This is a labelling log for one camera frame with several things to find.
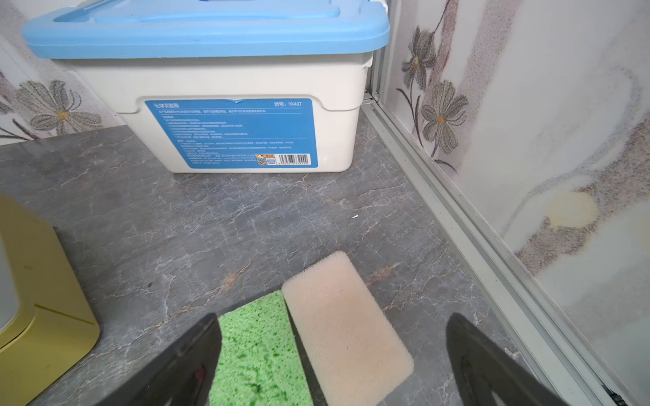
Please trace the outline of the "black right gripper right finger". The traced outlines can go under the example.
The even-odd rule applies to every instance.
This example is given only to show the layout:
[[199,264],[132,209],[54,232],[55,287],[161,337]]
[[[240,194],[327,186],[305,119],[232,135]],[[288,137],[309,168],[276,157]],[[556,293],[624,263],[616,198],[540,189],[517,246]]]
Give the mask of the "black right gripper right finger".
[[445,337],[450,365],[463,404],[565,404],[465,316],[452,314],[446,325]]

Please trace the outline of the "green sponge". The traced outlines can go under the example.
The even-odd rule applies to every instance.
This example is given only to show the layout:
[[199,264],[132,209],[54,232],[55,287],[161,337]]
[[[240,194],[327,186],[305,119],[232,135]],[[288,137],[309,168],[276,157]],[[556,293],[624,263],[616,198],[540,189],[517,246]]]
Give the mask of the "green sponge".
[[221,315],[222,348],[211,405],[312,405],[280,291]]

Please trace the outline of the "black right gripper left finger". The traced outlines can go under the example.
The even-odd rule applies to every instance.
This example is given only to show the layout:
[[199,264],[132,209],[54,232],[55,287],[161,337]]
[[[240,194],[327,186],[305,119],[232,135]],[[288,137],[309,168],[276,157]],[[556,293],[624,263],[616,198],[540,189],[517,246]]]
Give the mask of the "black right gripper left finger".
[[217,315],[209,313],[100,405],[205,405],[222,348]]

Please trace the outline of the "olive cream drawer cabinet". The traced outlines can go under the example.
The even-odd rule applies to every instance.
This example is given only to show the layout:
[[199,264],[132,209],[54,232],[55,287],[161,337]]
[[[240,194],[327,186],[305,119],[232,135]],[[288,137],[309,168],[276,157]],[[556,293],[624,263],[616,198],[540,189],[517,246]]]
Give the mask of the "olive cream drawer cabinet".
[[27,405],[96,345],[101,329],[54,227],[1,198],[1,403]]

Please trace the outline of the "beige sponge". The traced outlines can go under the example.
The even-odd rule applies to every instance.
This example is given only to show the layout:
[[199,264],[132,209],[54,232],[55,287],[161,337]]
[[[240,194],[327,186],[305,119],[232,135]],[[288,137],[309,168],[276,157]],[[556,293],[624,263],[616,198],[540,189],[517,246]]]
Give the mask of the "beige sponge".
[[281,292],[328,404],[378,405],[412,374],[413,357],[345,252]]

